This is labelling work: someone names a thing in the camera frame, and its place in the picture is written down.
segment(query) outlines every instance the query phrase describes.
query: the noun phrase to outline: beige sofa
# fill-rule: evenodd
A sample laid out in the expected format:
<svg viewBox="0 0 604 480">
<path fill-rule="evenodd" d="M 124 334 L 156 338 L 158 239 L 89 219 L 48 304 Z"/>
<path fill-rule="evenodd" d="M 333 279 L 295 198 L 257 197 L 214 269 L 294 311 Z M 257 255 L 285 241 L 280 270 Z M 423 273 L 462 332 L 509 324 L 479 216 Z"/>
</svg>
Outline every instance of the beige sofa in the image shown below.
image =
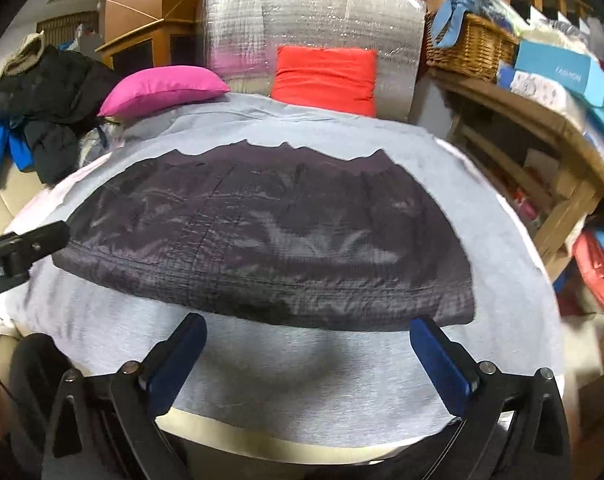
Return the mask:
<svg viewBox="0 0 604 480">
<path fill-rule="evenodd" d="M 9 159 L 4 160 L 0 175 L 0 235 L 15 215 L 44 188 L 35 171 L 22 173 Z"/>
</svg>

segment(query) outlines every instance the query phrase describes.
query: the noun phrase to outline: black jacket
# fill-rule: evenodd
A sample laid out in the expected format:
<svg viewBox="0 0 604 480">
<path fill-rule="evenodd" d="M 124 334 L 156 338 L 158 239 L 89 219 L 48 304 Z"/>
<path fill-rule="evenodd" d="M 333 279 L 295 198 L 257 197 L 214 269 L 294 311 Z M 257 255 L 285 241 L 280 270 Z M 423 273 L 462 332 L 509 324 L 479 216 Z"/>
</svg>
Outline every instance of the black jacket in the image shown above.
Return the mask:
<svg viewBox="0 0 604 480">
<path fill-rule="evenodd" d="M 75 170 L 78 136 L 95 126 L 99 107 L 118 82 L 104 64 L 51 45 L 33 68 L 2 76 L 0 122 L 22 131 L 43 183 Z"/>
<path fill-rule="evenodd" d="M 55 265 L 167 303 L 331 330 L 474 318 L 460 241 L 381 150 L 338 160 L 244 141 L 170 152 L 99 187 L 69 225 Z"/>
</svg>

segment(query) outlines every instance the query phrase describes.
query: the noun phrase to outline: orange cushion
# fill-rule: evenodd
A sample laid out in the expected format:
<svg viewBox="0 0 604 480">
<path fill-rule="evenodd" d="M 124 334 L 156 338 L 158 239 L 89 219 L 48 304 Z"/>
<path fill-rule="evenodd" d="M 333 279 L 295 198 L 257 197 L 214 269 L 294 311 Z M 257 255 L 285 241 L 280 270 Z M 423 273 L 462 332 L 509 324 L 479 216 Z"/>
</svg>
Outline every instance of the orange cushion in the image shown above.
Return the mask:
<svg viewBox="0 0 604 480">
<path fill-rule="evenodd" d="M 376 51 L 363 48 L 281 46 L 271 97 L 291 105 L 375 117 L 376 60 Z"/>
</svg>

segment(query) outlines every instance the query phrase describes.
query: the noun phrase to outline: silver insulation panel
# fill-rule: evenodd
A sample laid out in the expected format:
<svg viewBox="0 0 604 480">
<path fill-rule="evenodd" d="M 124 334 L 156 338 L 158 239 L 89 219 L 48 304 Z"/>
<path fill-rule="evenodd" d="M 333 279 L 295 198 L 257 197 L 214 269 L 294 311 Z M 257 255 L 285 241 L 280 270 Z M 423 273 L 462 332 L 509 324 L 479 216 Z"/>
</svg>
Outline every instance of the silver insulation panel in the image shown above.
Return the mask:
<svg viewBox="0 0 604 480">
<path fill-rule="evenodd" d="M 201 0 L 201 62 L 235 92 L 269 95 L 282 44 L 377 51 L 377 116 L 405 121 L 424 32 L 421 0 Z"/>
</svg>

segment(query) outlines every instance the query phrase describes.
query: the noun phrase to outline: wicker basket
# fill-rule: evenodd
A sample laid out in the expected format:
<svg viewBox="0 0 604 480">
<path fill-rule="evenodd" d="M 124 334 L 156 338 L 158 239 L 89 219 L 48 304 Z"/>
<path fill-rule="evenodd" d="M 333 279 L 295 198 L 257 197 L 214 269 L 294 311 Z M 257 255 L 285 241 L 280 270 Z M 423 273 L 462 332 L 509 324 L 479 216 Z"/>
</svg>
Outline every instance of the wicker basket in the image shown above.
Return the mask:
<svg viewBox="0 0 604 480">
<path fill-rule="evenodd" d="M 435 13 L 426 17 L 426 64 L 476 79 L 495 82 L 498 61 L 513 62 L 519 41 L 502 28 L 467 12 L 458 42 L 451 48 L 435 48 L 431 25 Z"/>
</svg>

